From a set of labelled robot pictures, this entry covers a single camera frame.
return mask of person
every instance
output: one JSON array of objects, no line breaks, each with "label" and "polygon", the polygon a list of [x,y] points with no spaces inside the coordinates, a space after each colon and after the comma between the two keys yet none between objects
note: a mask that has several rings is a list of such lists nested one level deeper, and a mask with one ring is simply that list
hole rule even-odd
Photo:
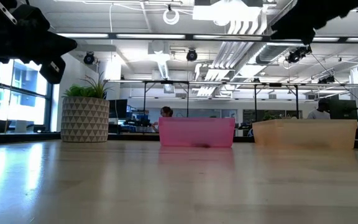
[{"label": "person", "polygon": [[323,98],[318,101],[318,108],[309,113],[308,119],[331,119],[327,113],[328,109],[328,100]]},{"label": "person", "polygon": [[[164,106],[161,108],[160,114],[163,118],[171,118],[173,115],[173,110],[169,106]],[[154,124],[152,124],[152,129],[157,133],[158,128],[156,128],[156,126],[158,126],[158,122],[154,122]]]}]

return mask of beige plastic bin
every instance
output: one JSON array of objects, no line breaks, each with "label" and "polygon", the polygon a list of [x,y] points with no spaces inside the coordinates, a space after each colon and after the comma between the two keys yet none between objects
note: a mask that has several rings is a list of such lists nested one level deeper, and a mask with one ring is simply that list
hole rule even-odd
[{"label": "beige plastic bin", "polygon": [[353,149],[357,121],[276,119],[252,128],[258,146]]}]

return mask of white planter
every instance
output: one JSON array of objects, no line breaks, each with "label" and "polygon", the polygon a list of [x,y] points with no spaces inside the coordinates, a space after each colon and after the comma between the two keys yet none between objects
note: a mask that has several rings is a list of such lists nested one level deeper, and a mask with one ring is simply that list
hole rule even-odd
[{"label": "white planter", "polygon": [[105,142],[109,135],[108,100],[63,98],[61,137],[65,142]]}]

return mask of pink plastic bin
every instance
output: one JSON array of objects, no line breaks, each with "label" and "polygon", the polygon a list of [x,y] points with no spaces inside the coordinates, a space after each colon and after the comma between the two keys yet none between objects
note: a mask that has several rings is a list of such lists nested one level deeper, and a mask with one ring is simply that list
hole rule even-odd
[{"label": "pink plastic bin", "polygon": [[231,147],[234,118],[160,118],[162,146]]}]

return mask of plastic bin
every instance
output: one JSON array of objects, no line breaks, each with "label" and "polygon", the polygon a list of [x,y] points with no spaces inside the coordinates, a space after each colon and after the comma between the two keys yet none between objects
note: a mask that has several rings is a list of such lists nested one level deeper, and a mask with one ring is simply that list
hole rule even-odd
[{"label": "plastic bin", "polygon": [[231,147],[234,118],[160,118],[162,146]]},{"label": "plastic bin", "polygon": [[271,148],[353,149],[357,121],[276,119],[252,124],[255,143]]}]

